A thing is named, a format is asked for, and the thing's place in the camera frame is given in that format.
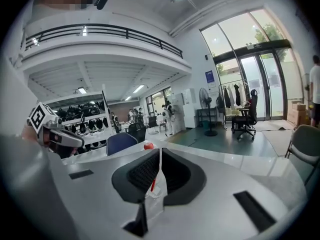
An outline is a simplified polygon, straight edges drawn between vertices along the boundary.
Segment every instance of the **gray chair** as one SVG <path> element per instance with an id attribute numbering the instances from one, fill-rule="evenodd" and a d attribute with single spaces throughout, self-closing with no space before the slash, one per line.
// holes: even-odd
<path id="1" fill-rule="evenodd" d="M 289 158 L 290 154 L 294 154 L 300 160 L 313 166 L 313 170 L 305 180 L 304 185 L 307 185 L 311 176 L 319 166 L 319 141 L 320 130 L 310 125 L 300 125 L 291 136 L 291 141 L 285 154 L 285 158 Z"/>

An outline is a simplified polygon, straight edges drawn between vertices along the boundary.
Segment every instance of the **poster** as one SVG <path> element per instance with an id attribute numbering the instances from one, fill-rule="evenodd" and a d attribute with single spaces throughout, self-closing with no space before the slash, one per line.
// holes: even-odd
<path id="1" fill-rule="evenodd" d="M 205 72 L 205 77 L 206 77 L 206 82 L 208 83 L 209 90 L 211 88 L 216 87 L 216 82 L 215 82 L 215 78 L 212 70 Z"/>

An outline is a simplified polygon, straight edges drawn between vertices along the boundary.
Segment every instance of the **standing fan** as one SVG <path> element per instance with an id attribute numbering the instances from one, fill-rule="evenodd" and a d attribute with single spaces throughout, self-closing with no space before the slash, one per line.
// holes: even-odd
<path id="1" fill-rule="evenodd" d="M 211 125 L 211 114 L 210 114 L 210 103 L 212 102 L 212 98 L 209 97 L 209 94 L 205 88 L 201 88 L 199 91 L 199 100 L 201 104 L 202 109 L 208 108 L 209 111 L 209 124 L 210 124 L 210 130 L 207 130 L 204 135 L 206 136 L 216 136 L 218 133 L 215 130 L 212 130 Z"/>

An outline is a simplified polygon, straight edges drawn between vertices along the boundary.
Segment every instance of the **person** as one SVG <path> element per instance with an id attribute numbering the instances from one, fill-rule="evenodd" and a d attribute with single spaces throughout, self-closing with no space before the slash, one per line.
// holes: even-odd
<path id="1" fill-rule="evenodd" d="M 320 120 L 320 59 L 313 56 L 314 66 L 310 71 L 310 95 L 313 103 L 311 126 L 316 126 Z"/>
<path id="2" fill-rule="evenodd" d="M 173 135 L 175 134 L 175 131 L 176 131 L 175 124 L 174 124 L 175 112 L 169 100 L 165 101 L 164 114 L 162 115 L 163 115 L 163 118 L 166 120 L 166 128 L 169 130 L 169 135 Z"/>
<path id="3" fill-rule="evenodd" d="M 132 108 L 129 109 L 128 120 L 130 121 L 130 123 L 132 123 L 134 120 L 134 113 L 133 113 Z"/>
<path id="4" fill-rule="evenodd" d="M 118 117 L 115 114 L 115 112 L 111 112 L 111 115 L 112 115 L 111 120 L 113 122 L 115 132 L 118 134 L 118 133 L 120 133 L 119 126 L 118 126 L 119 125 Z"/>
<path id="5" fill-rule="evenodd" d="M 135 108 L 133 110 L 133 123 L 137 123 L 138 122 L 138 110 Z"/>

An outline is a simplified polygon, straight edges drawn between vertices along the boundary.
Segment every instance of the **doorway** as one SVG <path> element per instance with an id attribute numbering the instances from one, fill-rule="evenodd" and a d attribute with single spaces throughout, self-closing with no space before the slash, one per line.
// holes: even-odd
<path id="1" fill-rule="evenodd" d="M 242 75 L 248 83 L 249 93 L 255 89 L 258 95 L 257 118 L 281 120 L 286 117 L 284 75 L 272 51 L 264 51 L 239 57 Z"/>

